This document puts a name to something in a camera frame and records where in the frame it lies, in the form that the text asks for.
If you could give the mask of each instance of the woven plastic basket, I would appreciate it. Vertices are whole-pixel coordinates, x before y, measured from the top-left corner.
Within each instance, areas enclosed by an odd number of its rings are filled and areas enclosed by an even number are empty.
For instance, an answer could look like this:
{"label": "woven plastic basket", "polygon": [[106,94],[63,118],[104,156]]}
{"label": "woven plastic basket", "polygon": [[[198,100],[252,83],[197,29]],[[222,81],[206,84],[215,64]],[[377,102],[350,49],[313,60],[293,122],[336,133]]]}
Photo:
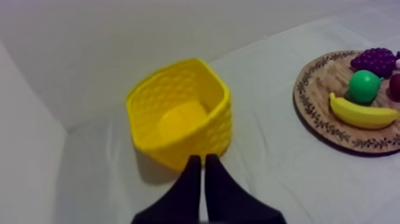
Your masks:
{"label": "woven plastic basket", "polygon": [[221,155],[229,146],[229,90],[199,58],[155,72],[126,105],[136,148],[172,169],[183,170],[190,155]]}

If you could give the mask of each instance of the white table surface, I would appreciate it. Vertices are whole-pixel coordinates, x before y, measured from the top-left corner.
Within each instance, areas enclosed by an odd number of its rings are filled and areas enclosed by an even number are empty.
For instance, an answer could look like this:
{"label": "white table surface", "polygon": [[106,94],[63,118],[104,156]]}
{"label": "white table surface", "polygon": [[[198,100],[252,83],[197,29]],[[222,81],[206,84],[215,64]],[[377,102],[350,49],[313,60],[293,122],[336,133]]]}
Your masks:
{"label": "white table surface", "polygon": [[[400,154],[338,152],[306,131],[292,105],[293,83],[316,57],[372,46],[400,50],[400,4],[387,2],[260,39],[211,63],[233,99],[233,140],[221,160],[288,223],[400,222]],[[133,150],[125,107],[113,108],[68,138],[55,223],[127,224],[176,178]],[[207,219],[204,197],[201,218]]]}

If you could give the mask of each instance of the round wooden tray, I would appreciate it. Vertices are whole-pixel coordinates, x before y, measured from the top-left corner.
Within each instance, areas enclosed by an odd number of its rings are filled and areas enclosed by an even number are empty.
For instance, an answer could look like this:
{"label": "round wooden tray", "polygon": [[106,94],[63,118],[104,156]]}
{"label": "round wooden tray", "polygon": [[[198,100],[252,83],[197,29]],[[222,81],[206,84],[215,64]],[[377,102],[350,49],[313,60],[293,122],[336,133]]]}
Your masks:
{"label": "round wooden tray", "polygon": [[[293,102],[299,117],[320,139],[338,149],[364,155],[389,155],[400,151],[400,121],[379,130],[366,130],[339,120],[329,106],[329,93],[344,96],[353,71],[350,61],[362,51],[338,51],[308,63],[296,79]],[[372,106],[400,110],[386,94],[389,81],[384,80]]]}

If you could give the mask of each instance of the white backdrop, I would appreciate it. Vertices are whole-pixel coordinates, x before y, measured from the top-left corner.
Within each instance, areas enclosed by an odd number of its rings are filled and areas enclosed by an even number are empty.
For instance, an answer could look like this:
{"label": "white backdrop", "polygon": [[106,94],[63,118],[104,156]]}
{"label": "white backdrop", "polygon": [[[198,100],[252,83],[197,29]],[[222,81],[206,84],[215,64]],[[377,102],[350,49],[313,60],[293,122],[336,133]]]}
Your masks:
{"label": "white backdrop", "polygon": [[66,132],[0,41],[0,223],[51,223]]}
{"label": "white backdrop", "polygon": [[71,128],[124,102],[144,75],[240,46],[365,0],[9,0],[0,38]]}

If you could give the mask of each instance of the toy banana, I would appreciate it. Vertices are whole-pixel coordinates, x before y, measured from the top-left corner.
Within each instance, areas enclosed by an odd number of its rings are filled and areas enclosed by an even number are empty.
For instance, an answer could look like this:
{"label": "toy banana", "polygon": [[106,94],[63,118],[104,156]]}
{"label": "toy banana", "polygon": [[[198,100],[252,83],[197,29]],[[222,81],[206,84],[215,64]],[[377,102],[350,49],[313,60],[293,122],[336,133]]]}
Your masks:
{"label": "toy banana", "polygon": [[350,125],[364,129],[380,129],[391,125],[399,113],[391,108],[365,107],[354,104],[342,97],[330,94],[330,107],[334,114]]}

